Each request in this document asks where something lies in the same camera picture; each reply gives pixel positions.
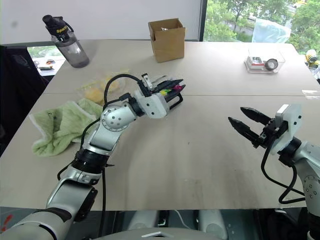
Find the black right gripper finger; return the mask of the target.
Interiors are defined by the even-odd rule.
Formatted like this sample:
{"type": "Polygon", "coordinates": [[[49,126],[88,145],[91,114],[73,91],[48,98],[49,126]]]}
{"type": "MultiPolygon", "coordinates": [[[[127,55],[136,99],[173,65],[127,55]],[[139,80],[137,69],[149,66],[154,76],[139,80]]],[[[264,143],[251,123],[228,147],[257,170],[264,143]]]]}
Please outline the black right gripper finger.
{"type": "Polygon", "coordinates": [[[271,122],[271,118],[252,107],[240,107],[240,110],[251,120],[261,123],[264,126],[271,122]]]}
{"type": "Polygon", "coordinates": [[[245,137],[247,140],[249,140],[252,145],[257,148],[259,146],[263,145],[263,139],[256,134],[255,132],[253,132],[249,126],[247,126],[246,124],[244,124],[242,121],[237,120],[235,118],[232,117],[228,117],[228,120],[230,122],[230,124],[232,125],[232,127],[243,137],[245,137]]]}

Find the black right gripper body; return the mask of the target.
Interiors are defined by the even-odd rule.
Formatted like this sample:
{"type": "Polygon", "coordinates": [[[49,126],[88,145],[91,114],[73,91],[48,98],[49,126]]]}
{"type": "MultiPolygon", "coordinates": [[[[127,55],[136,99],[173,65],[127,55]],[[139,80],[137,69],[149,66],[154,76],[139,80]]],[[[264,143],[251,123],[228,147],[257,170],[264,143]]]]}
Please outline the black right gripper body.
{"type": "Polygon", "coordinates": [[[268,116],[260,116],[259,122],[264,125],[264,128],[260,136],[264,136],[263,144],[261,146],[265,149],[272,146],[273,141],[279,139],[280,136],[288,130],[287,121],[279,122],[275,118],[270,118],[268,116]]]}

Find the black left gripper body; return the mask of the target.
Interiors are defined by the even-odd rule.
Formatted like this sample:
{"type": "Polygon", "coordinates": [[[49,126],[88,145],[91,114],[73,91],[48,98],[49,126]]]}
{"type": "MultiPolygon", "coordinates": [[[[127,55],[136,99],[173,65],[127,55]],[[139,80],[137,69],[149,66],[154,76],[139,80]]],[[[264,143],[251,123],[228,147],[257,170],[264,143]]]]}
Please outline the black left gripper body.
{"type": "Polygon", "coordinates": [[[169,104],[172,100],[178,98],[178,100],[169,105],[169,109],[172,110],[173,108],[175,108],[176,106],[178,106],[179,104],[181,104],[183,102],[183,97],[182,97],[182,94],[181,92],[176,92],[174,90],[172,90],[172,88],[170,89],[163,89],[162,90],[162,95],[165,99],[165,101],[169,104]]]}

